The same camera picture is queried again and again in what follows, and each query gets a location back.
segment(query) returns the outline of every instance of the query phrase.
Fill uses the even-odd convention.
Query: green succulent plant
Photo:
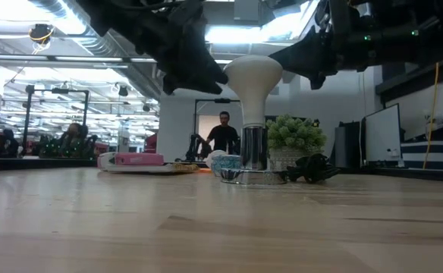
[[[267,121],[270,149],[289,147],[307,154],[322,152],[326,136],[322,130],[313,126],[313,121],[292,118],[290,115],[278,116],[275,121]]]

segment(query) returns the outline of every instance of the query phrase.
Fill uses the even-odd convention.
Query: man in black shirt
[[[206,142],[210,143],[212,140],[215,141],[215,146],[213,150],[227,151],[228,154],[233,153],[234,143],[238,140],[237,131],[228,125],[230,121],[230,114],[227,111],[220,113],[220,125],[213,127],[212,131],[209,133]]]

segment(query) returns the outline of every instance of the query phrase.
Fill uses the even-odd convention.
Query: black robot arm
[[[314,21],[302,40],[271,55],[312,89],[341,70],[443,60],[443,0],[320,0]]]
[[[166,73],[163,90],[177,88],[220,94],[227,76],[205,46],[203,0],[77,0],[103,36],[109,29],[132,42],[138,54],[150,55]]]

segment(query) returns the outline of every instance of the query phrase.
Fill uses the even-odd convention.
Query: table surface
[[[0,171],[0,272],[443,272],[443,183]]]

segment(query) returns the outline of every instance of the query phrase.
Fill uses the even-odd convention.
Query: white planter
[[[269,154],[271,171],[286,171],[288,166],[296,166],[296,160],[299,158],[309,156],[300,150],[289,147],[270,149]]]

